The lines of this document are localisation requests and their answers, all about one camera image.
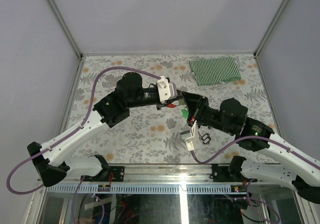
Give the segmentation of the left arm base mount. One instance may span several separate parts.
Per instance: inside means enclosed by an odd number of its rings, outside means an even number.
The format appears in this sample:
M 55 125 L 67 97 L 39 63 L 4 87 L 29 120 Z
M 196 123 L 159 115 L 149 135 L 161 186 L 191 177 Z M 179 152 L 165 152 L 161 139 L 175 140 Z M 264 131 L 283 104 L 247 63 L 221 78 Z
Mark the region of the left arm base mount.
M 124 181 L 124 166 L 110 166 L 107 169 L 101 170 L 92 179 L 95 181 L 111 181 L 111 182 L 123 182 Z

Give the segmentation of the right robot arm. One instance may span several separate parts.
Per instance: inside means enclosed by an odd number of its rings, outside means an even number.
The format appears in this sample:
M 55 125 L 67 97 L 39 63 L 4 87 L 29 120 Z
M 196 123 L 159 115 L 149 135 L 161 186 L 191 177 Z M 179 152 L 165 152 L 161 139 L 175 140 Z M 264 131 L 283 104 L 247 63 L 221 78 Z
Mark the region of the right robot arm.
M 289 144 L 272 128 L 247 116 L 248 109 L 235 98 L 223 100 L 220 108 L 209 106 L 209 100 L 198 94 L 180 92 L 187 110 L 187 123 L 198 127 L 213 128 L 234 136 L 232 144 L 268 156 L 279 166 L 257 163 L 248 158 L 235 156 L 227 170 L 233 181 L 257 179 L 287 187 L 300 197 L 318 204 L 319 160 Z

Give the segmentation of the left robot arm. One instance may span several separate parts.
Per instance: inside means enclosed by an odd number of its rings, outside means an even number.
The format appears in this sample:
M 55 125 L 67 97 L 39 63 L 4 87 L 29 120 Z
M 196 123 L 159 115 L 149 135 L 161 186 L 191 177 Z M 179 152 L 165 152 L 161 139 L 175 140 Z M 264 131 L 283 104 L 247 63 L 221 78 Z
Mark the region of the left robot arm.
M 175 84 L 164 76 L 148 88 L 143 88 L 142 82 L 138 73 L 124 74 L 115 90 L 91 107 L 83 121 L 48 142 L 28 145 L 27 150 L 45 187 L 54 186 L 66 177 L 109 180 L 110 166 L 102 155 L 71 158 L 71 154 L 97 134 L 128 118 L 130 108 L 149 105 L 161 108 L 178 95 Z

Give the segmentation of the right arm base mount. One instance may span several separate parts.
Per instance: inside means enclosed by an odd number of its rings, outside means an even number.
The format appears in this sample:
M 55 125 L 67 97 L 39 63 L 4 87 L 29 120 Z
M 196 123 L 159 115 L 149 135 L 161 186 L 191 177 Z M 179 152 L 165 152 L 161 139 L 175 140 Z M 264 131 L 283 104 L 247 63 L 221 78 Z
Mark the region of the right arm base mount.
M 210 179 L 213 182 L 243 182 L 242 164 L 246 160 L 242 156 L 234 156 L 229 164 L 212 164 Z

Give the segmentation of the metal key holder red handle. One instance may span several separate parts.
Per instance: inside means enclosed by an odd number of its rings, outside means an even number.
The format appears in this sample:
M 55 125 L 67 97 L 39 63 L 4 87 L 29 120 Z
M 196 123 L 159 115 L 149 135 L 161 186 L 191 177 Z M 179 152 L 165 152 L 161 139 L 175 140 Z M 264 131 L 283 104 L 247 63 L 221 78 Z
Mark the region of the metal key holder red handle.
M 185 100 L 182 96 L 177 96 L 175 98 L 167 100 L 166 107 L 172 108 L 172 109 L 177 108 L 177 107 L 187 109 L 187 105 L 186 105 Z

